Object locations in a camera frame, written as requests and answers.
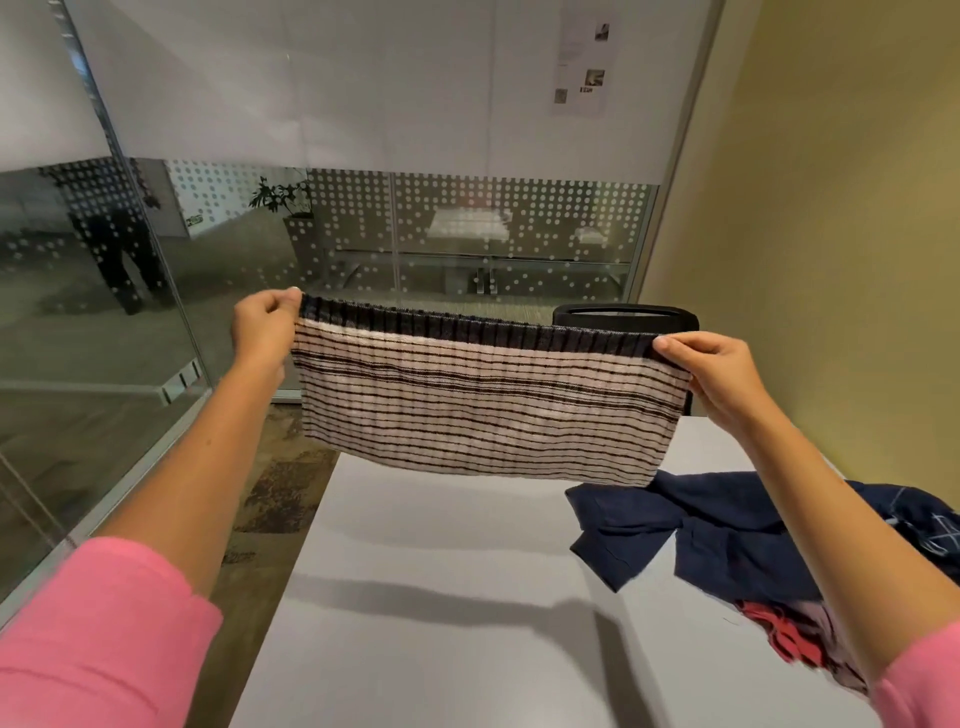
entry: pink sleeve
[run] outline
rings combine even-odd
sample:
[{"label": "pink sleeve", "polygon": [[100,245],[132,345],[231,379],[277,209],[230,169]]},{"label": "pink sleeve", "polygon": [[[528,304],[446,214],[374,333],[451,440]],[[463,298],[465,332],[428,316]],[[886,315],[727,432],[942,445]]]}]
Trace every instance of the pink sleeve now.
[{"label": "pink sleeve", "polygon": [[183,725],[220,611],[146,546],[91,539],[0,635],[0,725]]},{"label": "pink sleeve", "polygon": [[874,687],[886,728],[941,728],[960,720],[960,621],[907,647]]}]

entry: plant pot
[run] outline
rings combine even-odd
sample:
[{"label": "plant pot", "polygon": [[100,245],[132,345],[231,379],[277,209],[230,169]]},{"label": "plant pot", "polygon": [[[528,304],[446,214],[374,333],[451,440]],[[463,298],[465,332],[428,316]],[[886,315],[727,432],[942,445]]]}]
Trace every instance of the plant pot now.
[{"label": "plant pot", "polygon": [[283,218],[283,225],[290,236],[290,245],[294,249],[300,274],[307,280],[325,278],[326,252],[317,226],[310,213],[298,213]]}]

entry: navy blue cloth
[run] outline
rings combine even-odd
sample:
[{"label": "navy blue cloth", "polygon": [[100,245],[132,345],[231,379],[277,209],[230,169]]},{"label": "navy blue cloth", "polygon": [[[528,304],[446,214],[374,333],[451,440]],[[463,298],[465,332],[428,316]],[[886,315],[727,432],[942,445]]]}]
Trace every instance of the navy blue cloth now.
[{"label": "navy blue cloth", "polygon": [[[960,582],[960,517],[925,491],[848,484],[927,559]],[[726,601],[821,598],[756,473],[673,475],[646,488],[584,483],[566,492],[584,533],[570,547],[615,592],[674,531],[684,581]]]}]

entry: hand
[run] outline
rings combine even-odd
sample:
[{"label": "hand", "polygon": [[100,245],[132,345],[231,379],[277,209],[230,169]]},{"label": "hand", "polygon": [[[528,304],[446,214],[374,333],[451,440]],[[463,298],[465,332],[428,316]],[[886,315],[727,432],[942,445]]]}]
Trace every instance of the hand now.
[{"label": "hand", "polygon": [[753,424],[780,412],[760,380],[747,342],[687,331],[658,336],[654,349],[693,374],[690,389],[710,419],[738,440]]},{"label": "hand", "polygon": [[303,293],[298,288],[260,291],[233,307],[233,366],[283,381],[283,359],[294,344]]}]

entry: white roller blind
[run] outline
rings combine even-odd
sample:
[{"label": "white roller blind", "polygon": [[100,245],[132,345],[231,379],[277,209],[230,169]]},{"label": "white roller blind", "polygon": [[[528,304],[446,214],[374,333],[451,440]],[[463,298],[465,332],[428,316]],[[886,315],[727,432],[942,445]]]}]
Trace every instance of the white roller blind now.
[{"label": "white roller blind", "polygon": [[45,2],[0,4],[0,99],[0,172],[109,154]]},{"label": "white roller blind", "polygon": [[551,114],[562,0],[70,7],[133,156],[659,183],[708,5],[603,6],[619,39],[598,118]]}]

